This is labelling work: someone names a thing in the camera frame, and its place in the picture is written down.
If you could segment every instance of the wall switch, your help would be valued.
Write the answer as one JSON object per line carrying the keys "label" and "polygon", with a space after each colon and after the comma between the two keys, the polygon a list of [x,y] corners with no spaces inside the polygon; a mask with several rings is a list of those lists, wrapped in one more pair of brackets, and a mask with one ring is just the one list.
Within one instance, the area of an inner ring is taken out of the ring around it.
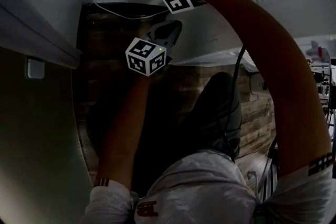
{"label": "wall switch", "polygon": [[28,58],[27,60],[27,77],[30,79],[44,78],[44,62]]}

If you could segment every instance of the white cable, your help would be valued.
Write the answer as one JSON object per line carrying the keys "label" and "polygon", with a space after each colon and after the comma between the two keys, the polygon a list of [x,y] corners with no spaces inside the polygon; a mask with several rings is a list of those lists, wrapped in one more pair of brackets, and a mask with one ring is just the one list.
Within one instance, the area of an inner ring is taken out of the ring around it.
{"label": "white cable", "polygon": [[101,9],[106,10],[107,12],[110,12],[110,13],[112,13],[112,14],[115,14],[115,15],[117,15],[117,16],[119,16],[119,17],[122,17],[122,18],[125,18],[125,19],[128,19],[128,20],[139,20],[139,19],[151,18],[151,17],[153,17],[153,16],[155,16],[155,15],[158,15],[158,14],[161,14],[161,13],[165,13],[165,12],[167,12],[167,11],[169,10],[169,9],[167,9],[167,10],[165,10],[165,11],[163,11],[163,12],[155,13],[155,14],[152,14],[152,15],[149,15],[149,16],[143,16],[143,17],[138,17],[138,18],[129,18],[129,17],[123,16],[123,15],[121,15],[121,14],[112,12],[112,11],[106,9],[106,8],[103,8],[102,6],[98,5],[98,3],[95,2],[94,0],[91,0],[91,1],[92,1],[97,7],[100,7]]}

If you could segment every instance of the person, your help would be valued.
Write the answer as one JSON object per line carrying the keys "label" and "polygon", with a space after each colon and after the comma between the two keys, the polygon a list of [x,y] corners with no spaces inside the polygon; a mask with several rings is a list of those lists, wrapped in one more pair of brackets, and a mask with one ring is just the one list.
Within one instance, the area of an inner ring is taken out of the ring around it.
{"label": "person", "polygon": [[323,222],[331,199],[331,143],[304,55],[253,1],[205,1],[232,25],[273,98],[280,167],[275,192],[261,204],[232,161],[239,152],[240,101],[235,87],[232,117],[223,135],[232,77],[219,73],[182,123],[168,168],[143,198],[133,198],[134,157],[150,85],[150,78],[139,76],[103,138],[82,224]]}

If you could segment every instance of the sleeve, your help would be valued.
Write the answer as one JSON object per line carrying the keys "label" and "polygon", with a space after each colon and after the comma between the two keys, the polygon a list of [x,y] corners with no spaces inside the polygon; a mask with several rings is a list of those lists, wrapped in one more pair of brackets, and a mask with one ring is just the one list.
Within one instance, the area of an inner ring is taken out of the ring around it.
{"label": "sleeve", "polygon": [[133,199],[127,188],[110,180],[108,186],[94,187],[81,224],[121,224],[133,217]]}
{"label": "sleeve", "polygon": [[323,223],[332,198],[332,165],[322,158],[280,178],[275,192],[264,201],[274,223]]}

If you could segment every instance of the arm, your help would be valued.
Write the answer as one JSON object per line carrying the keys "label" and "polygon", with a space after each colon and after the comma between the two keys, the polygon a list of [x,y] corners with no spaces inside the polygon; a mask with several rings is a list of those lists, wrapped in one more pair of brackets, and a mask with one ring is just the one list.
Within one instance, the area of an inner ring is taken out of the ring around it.
{"label": "arm", "polygon": [[98,178],[108,178],[131,189],[134,156],[146,111],[150,78],[139,75],[113,119],[101,148]]}
{"label": "arm", "polygon": [[251,0],[205,0],[231,24],[274,101],[280,176],[331,152],[316,84],[289,33]]}

